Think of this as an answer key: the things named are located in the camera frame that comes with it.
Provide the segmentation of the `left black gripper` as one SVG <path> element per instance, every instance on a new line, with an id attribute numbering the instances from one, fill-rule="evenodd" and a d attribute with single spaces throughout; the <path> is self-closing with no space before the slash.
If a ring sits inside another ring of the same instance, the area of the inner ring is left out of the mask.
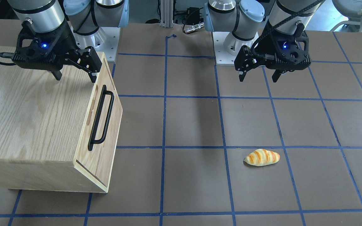
<path id="1" fill-rule="evenodd" d="M 304 70 L 311 65 L 309 38 L 302 22 L 293 25 L 293 34 L 273 30 L 259 42 L 256 52 L 269 55 L 271 59 L 266 60 L 260 54 L 253 54 L 246 45 L 241 46 L 234 60 L 234 68 L 239 72 L 240 82 L 243 82 L 249 70 L 260 65 L 275 70 L 272 75 L 273 83 L 276 83 L 286 71 Z"/>

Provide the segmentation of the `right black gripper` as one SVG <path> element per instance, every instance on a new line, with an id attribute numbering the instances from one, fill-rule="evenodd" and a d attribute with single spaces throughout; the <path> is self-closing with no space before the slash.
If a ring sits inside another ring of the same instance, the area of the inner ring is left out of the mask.
<path id="1" fill-rule="evenodd" d="M 22 22 L 12 61 L 19 67 L 48 70 L 57 81 L 62 78 L 63 64 L 85 71 L 95 83 L 102 62 L 94 47 L 79 49 L 66 19 L 56 29 L 37 33 L 29 21 Z"/>

